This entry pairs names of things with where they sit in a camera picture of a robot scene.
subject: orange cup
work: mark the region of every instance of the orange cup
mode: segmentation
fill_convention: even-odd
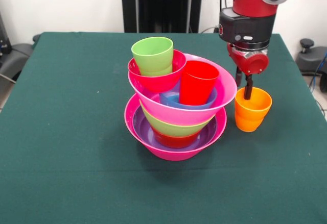
[[[272,98],[264,90],[253,87],[251,99],[244,99],[244,90],[238,90],[235,97],[236,126],[244,132],[253,132],[261,125],[268,113]]]

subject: green cloth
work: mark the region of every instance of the green cloth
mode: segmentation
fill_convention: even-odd
[[[281,37],[254,76],[273,98],[254,133],[170,162],[128,132],[127,63],[155,34],[44,33],[0,114],[0,223],[326,223],[327,123]],[[235,64],[217,34],[162,34]]]

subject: red bowl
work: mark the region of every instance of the red bowl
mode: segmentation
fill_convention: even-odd
[[[130,75],[148,90],[152,91],[153,93],[163,93],[171,90],[177,84],[185,65],[186,57],[184,53],[175,49],[172,73],[155,77],[142,76],[134,58],[128,62],[128,70],[130,71]]]
[[[152,130],[154,132],[155,139],[160,142],[162,145],[170,147],[170,148],[183,148],[191,145],[193,142],[196,141],[198,135],[201,131],[184,137],[176,137],[176,136],[167,136],[159,131],[156,131],[153,127]]]

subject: green bowl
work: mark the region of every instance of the green bowl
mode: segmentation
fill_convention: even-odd
[[[136,42],[131,50],[142,75],[161,76],[172,72],[174,44],[171,39],[165,37],[142,39]]]
[[[210,119],[208,119],[207,121],[200,123],[198,125],[193,125],[193,126],[178,126],[178,125],[173,125],[171,123],[166,123],[163,122],[157,118],[155,118],[154,116],[152,116],[147,110],[146,108],[143,106],[141,100],[139,101],[142,110],[144,112],[145,117],[147,118],[148,122],[150,123],[150,125],[157,131],[159,131],[160,133],[167,135],[167,136],[190,136],[193,135],[197,132],[199,132],[203,127],[205,127],[210,120],[215,117],[212,116]]]

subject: white wall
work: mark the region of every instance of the white wall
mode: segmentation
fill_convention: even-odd
[[[14,44],[44,31],[124,31],[122,0],[0,0],[0,12]],[[288,0],[279,6],[274,32],[295,56],[301,38],[327,45],[326,19],[327,0]],[[200,31],[218,22],[219,0],[202,0]]]
[[[202,0],[199,31],[219,23],[219,4],[220,0]],[[227,6],[232,6],[232,0],[227,0]],[[294,58],[302,38],[327,46],[327,0],[287,0],[278,7],[273,32],[281,34]]]
[[[44,31],[123,32],[122,0],[0,0],[12,43]]]

